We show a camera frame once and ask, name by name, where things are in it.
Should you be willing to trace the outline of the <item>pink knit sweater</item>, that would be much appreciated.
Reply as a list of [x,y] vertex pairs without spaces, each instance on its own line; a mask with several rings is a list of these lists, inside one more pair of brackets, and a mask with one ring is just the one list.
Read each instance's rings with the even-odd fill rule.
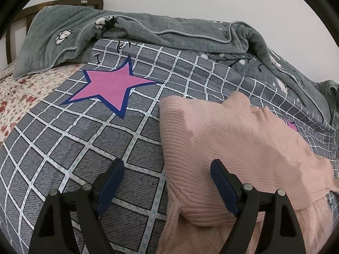
[[333,228],[327,194],[336,191],[332,164],[269,108],[240,92],[224,102],[169,96],[160,102],[160,137],[168,192],[158,253],[218,253],[234,224],[210,175],[219,159],[262,192],[286,192],[307,253],[317,253]]

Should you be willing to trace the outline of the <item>grey checked star blanket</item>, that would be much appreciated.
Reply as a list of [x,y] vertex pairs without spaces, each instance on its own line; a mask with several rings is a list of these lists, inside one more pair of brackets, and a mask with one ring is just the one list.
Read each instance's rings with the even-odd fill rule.
[[34,225],[52,189],[72,192],[105,172],[114,159],[125,174],[101,223],[118,253],[155,253],[165,224],[167,189],[159,134],[159,101],[167,96],[222,102],[240,91],[296,128],[314,153],[334,161],[335,132],[275,85],[244,78],[201,56],[148,44],[99,40],[88,69],[111,70],[131,57],[136,76],[154,84],[131,90],[124,117],[98,99],[67,100],[85,84],[73,70],[20,120],[1,146],[1,230],[27,253]]

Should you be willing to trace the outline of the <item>floral bed sheet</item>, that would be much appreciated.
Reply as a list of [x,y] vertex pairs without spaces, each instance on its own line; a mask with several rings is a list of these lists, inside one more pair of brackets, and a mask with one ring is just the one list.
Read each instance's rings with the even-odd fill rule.
[[31,108],[81,67],[83,64],[69,63],[18,80],[5,78],[1,82],[1,142]]

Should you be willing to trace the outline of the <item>grey-green fleece quilt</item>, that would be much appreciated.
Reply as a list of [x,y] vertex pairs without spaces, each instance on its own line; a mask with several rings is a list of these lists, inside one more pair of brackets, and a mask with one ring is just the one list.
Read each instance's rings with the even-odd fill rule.
[[13,77],[44,72],[66,61],[85,62],[91,41],[103,38],[196,52],[242,76],[279,86],[310,112],[338,125],[338,84],[311,81],[270,49],[258,31],[241,21],[48,6],[37,13],[29,28]]

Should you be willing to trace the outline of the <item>dark wooden headboard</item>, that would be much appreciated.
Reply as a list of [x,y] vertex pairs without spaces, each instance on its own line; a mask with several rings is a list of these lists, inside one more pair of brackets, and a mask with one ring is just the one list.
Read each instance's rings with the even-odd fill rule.
[[6,41],[5,41],[6,59],[7,59],[8,64],[10,64],[13,61],[12,54],[11,54],[11,43],[10,43],[11,25],[13,25],[13,23],[21,19],[26,19],[26,33],[28,33],[28,30],[32,24],[32,21],[34,17],[37,15],[37,13],[47,6],[55,6],[55,5],[86,6],[86,7],[93,7],[94,9],[98,9],[98,10],[103,10],[104,0],[55,0],[55,1],[39,3],[37,5],[26,7],[25,9],[21,10],[17,14],[17,16],[13,19],[12,23],[7,27],[5,34],[4,34],[6,37]]

